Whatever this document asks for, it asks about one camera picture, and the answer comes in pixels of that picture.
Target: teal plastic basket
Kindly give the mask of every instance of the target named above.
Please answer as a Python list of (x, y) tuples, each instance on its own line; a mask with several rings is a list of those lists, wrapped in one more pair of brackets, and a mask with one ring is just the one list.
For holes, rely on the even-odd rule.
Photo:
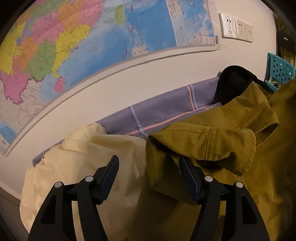
[(288, 83), (295, 77), (295, 67), (282, 58), (268, 53), (268, 63), (270, 65), (270, 78), (265, 82), (273, 91), (279, 90), (276, 85)]

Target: plaid fabric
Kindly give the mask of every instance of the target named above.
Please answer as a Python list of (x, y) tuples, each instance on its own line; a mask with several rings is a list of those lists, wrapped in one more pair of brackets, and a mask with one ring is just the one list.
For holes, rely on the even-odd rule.
[[(218, 77), (158, 95), (142, 101), (102, 120), (107, 134), (130, 135), (146, 139), (169, 124), (209, 110), (221, 103), (214, 100)], [(33, 166), (40, 162), (49, 149), (33, 159)]]

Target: map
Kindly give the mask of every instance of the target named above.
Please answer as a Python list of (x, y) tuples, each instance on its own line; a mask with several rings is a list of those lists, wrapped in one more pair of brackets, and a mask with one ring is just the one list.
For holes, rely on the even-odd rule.
[(215, 45), (207, 0), (37, 0), (0, 46), (0, 150), (98, 71), (197, 45)]

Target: wall socket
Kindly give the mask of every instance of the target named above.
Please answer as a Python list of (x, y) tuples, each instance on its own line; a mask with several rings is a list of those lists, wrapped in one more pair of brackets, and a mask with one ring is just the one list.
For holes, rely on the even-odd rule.
[(222, 37), (224, 38), (237, 38), (237, 31), (235, 27), (235, 18), (229, 15), (219, 13), (221, 23)]
[(249, 24), (245, 24), (246, 26), (246, 41), (253, 42), (253, 27)]
[(236, 29), (237, 29), (237, 39), (247, 40), (246, 24), (243, 21), (236, 19), (235, 25), (236, 25)]

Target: white cloth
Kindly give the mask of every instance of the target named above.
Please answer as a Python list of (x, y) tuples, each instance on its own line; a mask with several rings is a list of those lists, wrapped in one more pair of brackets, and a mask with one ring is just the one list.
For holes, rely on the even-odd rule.
[[(146, 166), (146, 141), (132, 136), (107, 135), (97, 123), (84, 125), (65, 141), (51, 148), (35, 168), (29, 168), (22, 190), (20, 215), (28, 232), (52, 186), (77, 183), (106, 166), (113, 155), (119, 157), (119, 171), (109, 197), (97, 206), (110, 241), (128, 237), (129, 226), (141, 192)], [(77, 241), (84, 240), (77, 202), (73, 202)]]

